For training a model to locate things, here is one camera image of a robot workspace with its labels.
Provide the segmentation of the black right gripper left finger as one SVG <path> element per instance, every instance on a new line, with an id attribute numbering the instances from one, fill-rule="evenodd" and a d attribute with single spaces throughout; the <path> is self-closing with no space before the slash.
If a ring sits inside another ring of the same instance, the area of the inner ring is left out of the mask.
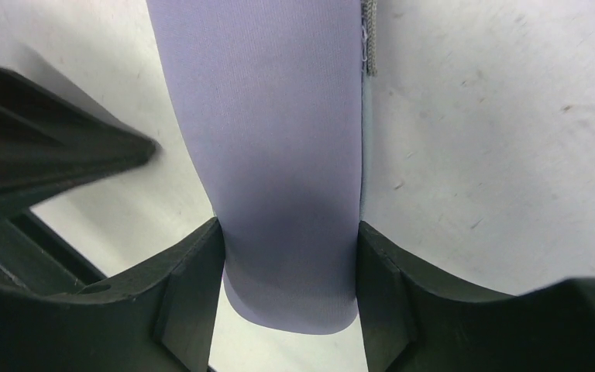
<path id="1" fill-rule="evenodd" d="M 208 371 L 224 259 L 209 219 L 74 293 L 0 284 L 0 371 Z"/>

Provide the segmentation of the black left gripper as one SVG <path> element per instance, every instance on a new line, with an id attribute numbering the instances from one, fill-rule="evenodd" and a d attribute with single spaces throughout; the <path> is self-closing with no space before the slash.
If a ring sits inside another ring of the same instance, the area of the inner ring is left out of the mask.
<path id="1" fill-rule="evenodd" d="M 43 295 L 104 274 L 31 208 L 63 191 L 147 163 L 156 144 L 111 126 L 0 68 L 0 283 Z"/>

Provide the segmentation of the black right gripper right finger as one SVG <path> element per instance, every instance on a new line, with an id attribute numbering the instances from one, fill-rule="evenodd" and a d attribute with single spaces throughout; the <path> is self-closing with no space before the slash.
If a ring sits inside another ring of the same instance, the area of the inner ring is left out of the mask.
<path id="1" fill-rule="evenodd" d="M 512 296 L 359 225 L 356 295 L 371 371 L 595 371 L 595 278 Z"/>

